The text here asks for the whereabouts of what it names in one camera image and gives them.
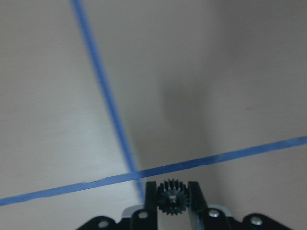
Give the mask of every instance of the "screw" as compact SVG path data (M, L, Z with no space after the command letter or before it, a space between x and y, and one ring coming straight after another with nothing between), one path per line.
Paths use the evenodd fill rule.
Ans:
M176 203L177 197L175 195L170 195L168 199L171 203Z
M259 218L259 217L252 217L250 219L250 222L253 224L253 225L262 225L262 220Z
M142 212L139 213L139 218L140 219L145 219L147 217L148 217L148 213L147 212L142 211Z
M107 222L106 220L102 220L98 223L98 228L103 229L107 227L108 225L109 225L109 222Z
M209 216L213 217L213 218L216 218L216 217L219 217L220 213L218 210L216 209L210 209L209 210Z

